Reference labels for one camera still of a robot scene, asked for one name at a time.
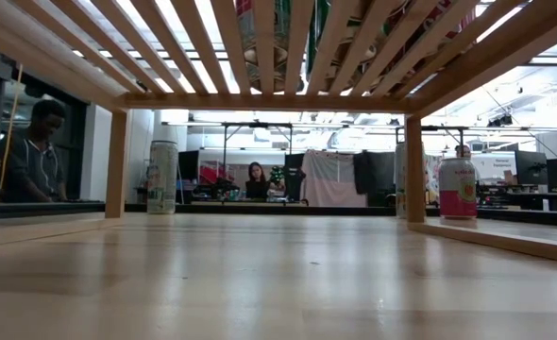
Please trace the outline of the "wooden slatted shelf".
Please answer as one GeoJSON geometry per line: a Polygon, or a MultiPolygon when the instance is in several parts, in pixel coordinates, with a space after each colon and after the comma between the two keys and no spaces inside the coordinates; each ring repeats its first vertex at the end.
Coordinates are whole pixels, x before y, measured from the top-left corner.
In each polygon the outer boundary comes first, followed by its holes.
{"type": "Polygon", "coordinates": [[[0,52],[112,113],[110,167],[105,215],[119,218],[125,209],[127,113],[131,109],[257,111],[367,111],[406,116],[406,205],[409,230],[490,246],[557,261],[557,242],[476,231],[426,222],[422,210],[421,121],[437,109],[503,75],[557,44],[557,0],[532,0],[513,18],[471,46],[460,58],[407,99],[374,93],[369,97],[308,93],[261,94],[130,92],[115,79],[104,79],[74,54],[48,19],[28,14],[24,4],[0,0],[0,52]]]}

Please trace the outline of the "distant dark desk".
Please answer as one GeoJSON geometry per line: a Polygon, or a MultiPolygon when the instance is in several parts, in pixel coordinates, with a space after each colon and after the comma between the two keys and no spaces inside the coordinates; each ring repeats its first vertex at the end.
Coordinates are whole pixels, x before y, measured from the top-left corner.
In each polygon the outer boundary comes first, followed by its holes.
{"type": "Polygon", "coordinates": [[[483,209],[543,211],[542,199],[549,200],[549,212],[557,212],[557,192],[539,193],[530,186],[480,186],[479,207],[483,209]]]}

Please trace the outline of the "black ceiling device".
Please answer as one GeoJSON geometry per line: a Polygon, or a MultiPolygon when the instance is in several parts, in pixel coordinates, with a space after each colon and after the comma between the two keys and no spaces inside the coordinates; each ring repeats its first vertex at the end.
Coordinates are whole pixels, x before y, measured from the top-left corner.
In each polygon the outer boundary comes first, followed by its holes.
{"type": "Polygon", "coordinates": [[[488,120],[487,126],[490,128],[501,128],[510,126],[513,123],[513,116],[509,113],[504,113],[488,120]]]}

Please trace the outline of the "black hanging cloth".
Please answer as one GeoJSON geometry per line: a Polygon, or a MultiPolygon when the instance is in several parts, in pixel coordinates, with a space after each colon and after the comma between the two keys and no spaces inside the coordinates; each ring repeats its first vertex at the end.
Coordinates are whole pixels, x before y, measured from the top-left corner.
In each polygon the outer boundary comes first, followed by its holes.
{"type": "Polygon", "coordinates": [[[356,192],[366,196],[367,206],[394,208],[395,153],[363,151],[354,155],[353,165],[356,192]]]}

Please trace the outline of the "white and pink soda can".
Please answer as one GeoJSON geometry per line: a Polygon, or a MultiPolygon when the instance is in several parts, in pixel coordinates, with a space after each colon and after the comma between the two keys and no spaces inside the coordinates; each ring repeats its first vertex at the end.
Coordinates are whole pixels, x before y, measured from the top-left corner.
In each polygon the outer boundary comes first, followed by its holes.
{"type": "Polygon", "coordinates": [[[446,219],[477,216],[476,170],[470,159],[442,160],[438,176],[439,209],[446,219]]]}

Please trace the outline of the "distant black rig frame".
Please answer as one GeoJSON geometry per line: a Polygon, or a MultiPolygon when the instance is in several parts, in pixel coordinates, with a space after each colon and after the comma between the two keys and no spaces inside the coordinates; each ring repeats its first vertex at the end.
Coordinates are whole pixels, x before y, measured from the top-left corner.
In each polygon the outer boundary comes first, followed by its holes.
{"type": "Polygon", "coordinates": [[[394,128],[395,151],[398,151],[402,145],[406,146],[409,128],[412,128],[413,132],[419,134],[418,139],[421,141],[423,152],[426,155],[457,155],[457,146],[464,147],[466,127],[412,124],[394,128]]]}
{"type": "MultiPolygon", "coordinates": [[[[228,165],[227,165],[227,153],[228,153],[228,141],[232,138],[232,136],[240,131],[242,128],[251,128],[251,129],[268,129],[268,128],[275,128],[279,132],[282,132],[282,128],[288,128],[290,134],[288,136],[283,135],[283,137],[287,140],[289,146],[289,153],[292,153],[292,142],[293,142],[293,125],[290,123],[263,123],[259,121],[254,121],[251,123],[223,123],[222,126],[224,127],[224,135],[223,135],[223,156],[222,156],[222,168],[223,174],[222,176],[216,181],[216,187],[218,190],[222,191],[222,200],[242,200],[242,199],[249,199],[245,196],[245,190],[243,192],[240,191],[239,186],[235,186],[230,179],[228,179],[228,165]]],[[[277,190],[280,191],[285,189],[282,178],[278,178],[277,183],[273,183],[270,181],[269,177],[265,175],[267,181],[270,182],[270,187],[268,190],[268,197],[265,200],[269,199],[270,191],[277,190]]]]}

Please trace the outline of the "white wall sign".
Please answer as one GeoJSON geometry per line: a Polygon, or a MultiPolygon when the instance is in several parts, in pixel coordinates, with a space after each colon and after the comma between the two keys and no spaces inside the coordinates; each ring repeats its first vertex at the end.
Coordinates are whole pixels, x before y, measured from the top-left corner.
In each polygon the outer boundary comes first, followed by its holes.
{"type": "Polygon", "coordinates": [[[481,179],[505,180],[505,173],[507,171],[509,171],[513,176],[517,173],[514,153],[473,154],[471,161],[477,168],[481,179]]]}

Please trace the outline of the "black aluminium table frame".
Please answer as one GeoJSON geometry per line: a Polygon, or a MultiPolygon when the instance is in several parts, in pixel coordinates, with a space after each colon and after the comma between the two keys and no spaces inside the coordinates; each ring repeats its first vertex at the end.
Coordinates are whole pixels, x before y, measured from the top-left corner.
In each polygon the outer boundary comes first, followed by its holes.
{"type": "MultiPolygon", "coordinates": [[[[80,203],[1,203],[0,218],[33,217],[40,215],[61,215],[77,213],[101,213],[105,210],[102,202],[80,203]]],[[[280,207],[280,206],[193,206],[177,205],[176,213],[215,213],[215,214],[277,214],[305,216],[394,216],[396,210],[385,207],[372,208],[319,208],[319,207],[280,207]]],[[[502,209],[479,209],[479,219],[519,222],[557,227],[557,212],[516,211],[502,209]]]]}

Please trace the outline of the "pinkish hanging cloth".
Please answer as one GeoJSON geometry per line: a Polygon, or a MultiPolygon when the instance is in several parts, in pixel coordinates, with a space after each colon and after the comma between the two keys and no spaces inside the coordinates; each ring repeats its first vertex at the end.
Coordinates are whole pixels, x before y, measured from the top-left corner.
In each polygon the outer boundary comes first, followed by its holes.
{"type": "Polygon", "coordinates": [[[308,150],[301,171],[305,178],[300,198],[310,207],[367,207],[366,195],[359,195],[356,190],[352,155],[308,150]]]}

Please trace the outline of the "thin yellow pole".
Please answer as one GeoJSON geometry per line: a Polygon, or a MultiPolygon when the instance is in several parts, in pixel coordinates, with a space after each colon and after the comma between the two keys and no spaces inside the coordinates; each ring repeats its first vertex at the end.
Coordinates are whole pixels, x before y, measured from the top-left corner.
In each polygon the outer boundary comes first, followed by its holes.
{"type": "MultiPolygon", "coordinates": [[[[20,84],[22,81],[22,77],[23,77],[23,71],[24,71],[24,65],[21,63],[18,66],[18,76],[16,79],[16,83],[20,84]]],[[[12,102],[12,107],[11,107],[11,111],[10,111],[10,118],[9,118],[9,122],[8,122],[8,131],[7,134],[5,135],[5,139],[4,141],[6,142],[6,146],[4,148],[4,154],[3,154],[3,158],[2,158],[2,162],[1,162],[1,169],[0,169],[0,199],[1,196],[3,195],[3,190],[4,190],[4,186],[5,186],[5,177],[6,177],[6,172],[7,172],[7,166],[8,166],[8,157],[9,157],[9,152],[10,152],[10,146],[11,146],[11,136],[12,136],[12,130],[13,130],[13,124],[14,124],[14,117],[18,108],[18,98],[19,98],[19,94],[18,92],[15,93],[14,97],[13,97],[13,102],[12,102]]]]}

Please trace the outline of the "black upright panel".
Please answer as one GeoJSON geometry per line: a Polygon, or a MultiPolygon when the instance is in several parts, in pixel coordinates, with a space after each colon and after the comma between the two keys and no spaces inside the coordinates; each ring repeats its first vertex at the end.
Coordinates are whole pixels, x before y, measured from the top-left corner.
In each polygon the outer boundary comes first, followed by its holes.
{"type": "Polygon", "coordinates": [[[285,194],[290,201],[300,200],[300,190],[303,179],[306,177],[302,170],[304,154],[290,154],[285,156],[284,183],[285,194]]]}

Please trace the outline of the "distant wooden table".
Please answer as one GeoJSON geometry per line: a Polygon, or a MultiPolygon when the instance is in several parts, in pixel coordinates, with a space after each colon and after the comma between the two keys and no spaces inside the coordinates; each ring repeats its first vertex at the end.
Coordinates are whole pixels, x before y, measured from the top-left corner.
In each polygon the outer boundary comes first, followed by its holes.
{"type": "Polygon", "coordinates": [[[280,206],[280,207],[308,207],[309,203],[304,201],[288,201],[286,199],[261,200],[261,199],[242,199],[242,200],[193,200],[193,206],[280,206]]]}

